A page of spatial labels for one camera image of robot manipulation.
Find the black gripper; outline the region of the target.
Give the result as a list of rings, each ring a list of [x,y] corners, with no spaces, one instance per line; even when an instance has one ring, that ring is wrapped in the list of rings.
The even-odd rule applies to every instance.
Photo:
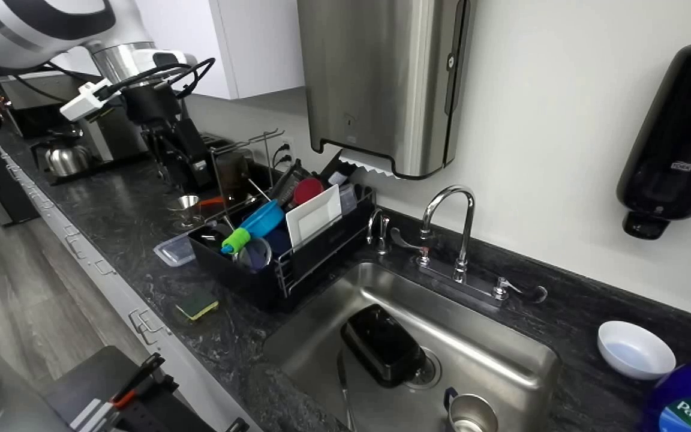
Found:
[[[128,118],[141,129],[145,144],[163,175],[183,193],[212,188],[208,150],[171,87],[123,91]]]

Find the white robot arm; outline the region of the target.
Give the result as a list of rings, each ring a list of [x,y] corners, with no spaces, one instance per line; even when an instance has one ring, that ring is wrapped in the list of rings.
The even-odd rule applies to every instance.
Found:
[[[0,0],[3,72],[27,72],[75,48],[88,54],[99,78],[60,116],[85,120],[123,104],[163,174],[183,193],[208,190],[208,150],[183,105],[193,85],[178,81],[200,80],[214,60],[156,46],[135,0]]]

